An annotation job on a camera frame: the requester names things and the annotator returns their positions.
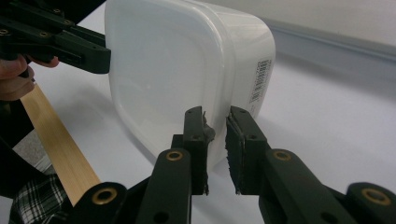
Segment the plaid fabric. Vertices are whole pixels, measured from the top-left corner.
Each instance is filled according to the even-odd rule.
[[[11,206],[9,224],[65,223],[72,209],[57,175],[28,182]]]

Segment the white lid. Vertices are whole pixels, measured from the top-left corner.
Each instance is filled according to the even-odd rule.
[[[217,134],[209,147],[209,169],[222,157],[225,140],[221,136],[233,99],[235,67],[241,67],[246,59],[235,55],[234,44],[240,40],[230,35],[230,24],[224,22],[235,21],[227,17],[241,15],[247,14],[193,1],[107,1],[112,97],[126,126],[155,156],[170,148],[173,134],[183,133],[185,111],[201,105],[207,124]],[[262,21],[248,17],[269,33]],[[250,84],[240,89],[251,94]]]

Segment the wooden strip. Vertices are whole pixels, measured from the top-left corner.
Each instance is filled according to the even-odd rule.
[[[100,183],[98,176],[38,85],[21,101],[70,202],[75,205],[88,189]]]

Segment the finger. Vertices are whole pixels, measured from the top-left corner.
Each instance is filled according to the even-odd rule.
[[[24,84],[21,88],[14,92],[0,94],[1,101],[16,101],[19,100],[22,96],[26,95],[30,91],[35,88],[35,83],[32,80]]]
[[[0,60],[0,79],[17,77],[27,68],[27,63],[21,55],[14,61]]]
[[[26,83],[32,82],[32,78],[35,75],[35,72],[30,67],[28,67],[28,72],[29,72],[28,78],[14,77],[14,78],[0,80],[0,94],[9,94],[12,92],[17,92],[24,85],[26,85]]]
[[[27,55],[27,57],[29,58],[30,61],[32,61],[34,63],[38,63],[38,64],[40,64],[42,66],[45,66],[45,67],[56,67],[59,64],[58,57],[53,57],[53,59],[49,63],[43,63],[43,62],[33,58],[30,55]]]

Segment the person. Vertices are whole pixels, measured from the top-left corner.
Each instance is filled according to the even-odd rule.
[[[55,57],[43,63],[30,56],[28,60],[55,67]],[[23,72],[28,77],[20,77]],[[35,87],[35,72],[22,55],[14,61],[0,59],[0,101],[19,100]],[[44,175],[21,158],[0,135],[0,195],[13,199],[9,223],[63,223],[72,208],[57,175]]]

